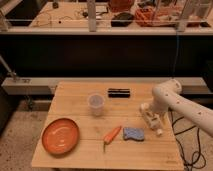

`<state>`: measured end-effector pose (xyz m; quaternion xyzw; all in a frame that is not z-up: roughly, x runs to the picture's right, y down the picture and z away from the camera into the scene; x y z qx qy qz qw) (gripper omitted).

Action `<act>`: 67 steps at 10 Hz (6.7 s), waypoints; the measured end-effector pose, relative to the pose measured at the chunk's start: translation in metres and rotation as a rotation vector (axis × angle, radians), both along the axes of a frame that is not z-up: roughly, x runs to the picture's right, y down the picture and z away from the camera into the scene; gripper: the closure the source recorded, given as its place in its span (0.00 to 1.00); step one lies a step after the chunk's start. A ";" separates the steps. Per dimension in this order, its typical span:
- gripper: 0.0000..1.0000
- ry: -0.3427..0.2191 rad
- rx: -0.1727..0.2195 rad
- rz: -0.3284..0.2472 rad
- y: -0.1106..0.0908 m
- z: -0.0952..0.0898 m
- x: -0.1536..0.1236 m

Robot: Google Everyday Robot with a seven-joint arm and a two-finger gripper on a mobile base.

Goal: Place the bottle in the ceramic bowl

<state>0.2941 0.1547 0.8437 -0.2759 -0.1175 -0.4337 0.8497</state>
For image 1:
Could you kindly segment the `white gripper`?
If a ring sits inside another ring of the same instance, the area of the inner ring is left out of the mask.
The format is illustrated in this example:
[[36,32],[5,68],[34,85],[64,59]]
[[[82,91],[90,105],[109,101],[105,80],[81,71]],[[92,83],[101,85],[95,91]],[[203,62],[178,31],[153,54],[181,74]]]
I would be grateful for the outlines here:
[[152,103],[142,103],[139,109],[143,119],[150,129],[157,130],[157,136],[163,134],[162,117]]

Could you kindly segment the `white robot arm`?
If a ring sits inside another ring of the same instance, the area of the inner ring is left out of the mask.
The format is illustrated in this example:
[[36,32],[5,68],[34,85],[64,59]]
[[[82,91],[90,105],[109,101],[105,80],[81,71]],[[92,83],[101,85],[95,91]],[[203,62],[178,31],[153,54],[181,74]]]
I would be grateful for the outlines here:
[[152,101],[140,105],[146,123],[151,129],[160,129],[160,117],[172,109],[213,137],[213,110],[180,96],[181,91],[182,86],[176,79],[155,85]]

